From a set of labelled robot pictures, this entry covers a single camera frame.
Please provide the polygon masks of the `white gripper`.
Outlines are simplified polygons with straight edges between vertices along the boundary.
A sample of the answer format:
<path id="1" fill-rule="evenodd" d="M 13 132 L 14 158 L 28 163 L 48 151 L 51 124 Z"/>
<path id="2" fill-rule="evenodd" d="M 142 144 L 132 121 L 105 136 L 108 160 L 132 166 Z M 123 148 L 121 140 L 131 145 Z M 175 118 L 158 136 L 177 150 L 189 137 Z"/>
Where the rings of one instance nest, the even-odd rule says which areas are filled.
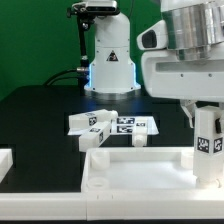
<path id="1" fill-rule="evenodd" d="M 161 20 L 138 35 L 144 53 L 141 70 L 144 86 L 152 97 L 181 99 L 180 106 L 194 127 L 196 101 L 224 102 L 224 42 L 211 48 L 211 56 L 199 61 L 179 61 L 168 50 L 165 21 Z M 224 134 L 224 103 L 215 118 L 217 134 Z"/>

